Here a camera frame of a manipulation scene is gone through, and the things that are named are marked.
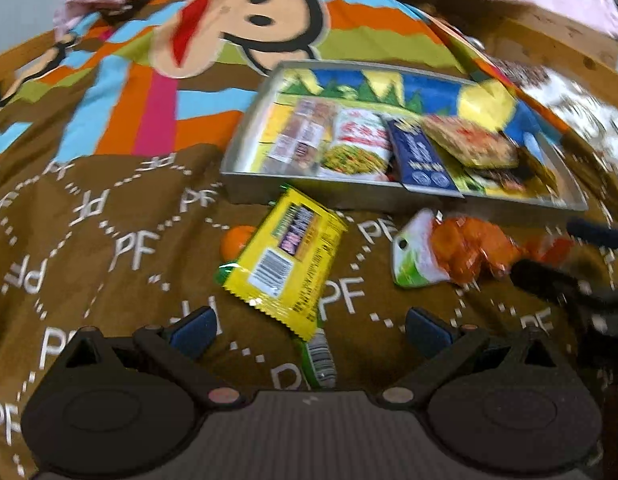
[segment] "food package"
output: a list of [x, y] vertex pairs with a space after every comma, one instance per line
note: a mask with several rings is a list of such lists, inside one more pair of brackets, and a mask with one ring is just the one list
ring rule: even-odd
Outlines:
[[527, 240], [524, 250], [532, 260], [560, 267], [569, 260], [574, 246], [575, 242], [570, 237], [547, 234]]
[[318, 318], [318, 329], [310, 341], [297, 340], [300, 347], [302, 374], [314, 390], [332, 390], [336, 387], [337, 372], [327, 336]]
[[524, 181], [511, 170], [467, 170], [466, 173], [485, 188], [503, 189], [509, 193], [526, 191]]
[[333, 142], [322, 157], [320, 174], [385, 181], [390, 156], [389, 136], [377, 114], [341, 108], [334, 119]]
[[395, 118], [385, 118], [385, 124], [400, 171], [400, 181], [406, 189], [462, 196], [419, 124]]
[[436, 218], [421, 210], [393, 241], [393, 277], [404, 287], [474, 282], [483, 269], [508, 273], [524, 251], [500, 227], [465, 216]]
[[314, 174], [320, 144], [337, 106], [327, 100], [301, 99], [262, 164], [269, 174]]
[[558, 181], [553, 174], [542, 162], [541, 158], [534, 155], [527, 147], [518, 149], [518, 157], [520, 164], [526, 166], [548, 189], [556, 194], [560, 193]]
[[345, 230], [337, 215], [288, 187], [238, 258], [220, 267], [217, 281], [310, 341], [316, 305]]
[[425, 133], [467, 168], [514, 168], [516, 146], [504, 134], [491, 132], [467, 119], [425, 115], [419, 119]]

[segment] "red mouth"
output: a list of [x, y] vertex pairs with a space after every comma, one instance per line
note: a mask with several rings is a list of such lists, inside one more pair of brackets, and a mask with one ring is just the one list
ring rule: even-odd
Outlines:
[[178, 66], [182, 65], [182, 60], [188, 49], [189, 41], [191, 41], [191, 37], [196, 32], [198, 23], [209, 6], [209, 1], [210, 0], [193, 0], [184, 7], [180, 13], [180, 23], [171, 38], [173, 57]]

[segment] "metal tray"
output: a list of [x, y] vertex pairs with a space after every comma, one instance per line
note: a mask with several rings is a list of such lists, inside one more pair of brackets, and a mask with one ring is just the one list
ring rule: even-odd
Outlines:
[[537, 136], [538, 144], [544, 152], [547, 167], [556, 175], [560, 198], [564, 200], [562, 204], [540, 198], [519, 200], [465, 191], [462, 192], [463, 198], [411, 192], [399, 182], [352, 182], [350, 180], [326, 180], [316, 176], [274, 175], [246, 171], [250, 164], [253, 147], [258, 143], [264, 121], [268, 117], [269, 107], [281, 83], [282, 73], [284, 70], [293, 68], [381, 70], [425, 75], [465, 85], [476, 84], [452, 76], [379, 63], [282, 62], [262, 83], [257, 97], [238, 125], [220, 165], [220, 175], [232, 203], [267, 204], [279, 197], [282, 184], [291, 184], [324, 206], [337, 210], [358, 209], [392, 214], [415, 214], [420, 208], [429, 207], [434, 210], [460, 212], [479, 216], [492, 222], [512, 225], [560, 223], [588, 209], [580, 186], [566, 167], [556, 147], [544, 136]]

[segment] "monkey face print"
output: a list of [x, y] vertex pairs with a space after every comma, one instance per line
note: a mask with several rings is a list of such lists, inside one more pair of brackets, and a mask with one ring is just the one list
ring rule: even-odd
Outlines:
[[327, 22], [320, 0], [186, 0], [154, 32], [151, 64], [169, 77], [192, 77], [209, 68], [228, 41], [267, 75], [283, 60], [317, 59], [314, 44]]

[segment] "yellow snack package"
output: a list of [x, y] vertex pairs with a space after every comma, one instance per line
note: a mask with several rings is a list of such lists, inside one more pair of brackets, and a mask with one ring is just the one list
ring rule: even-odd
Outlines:
[[240, 256], [220, 267], [218, 282], [308, 341], [344, 231], [337, 215], [288, 187]]

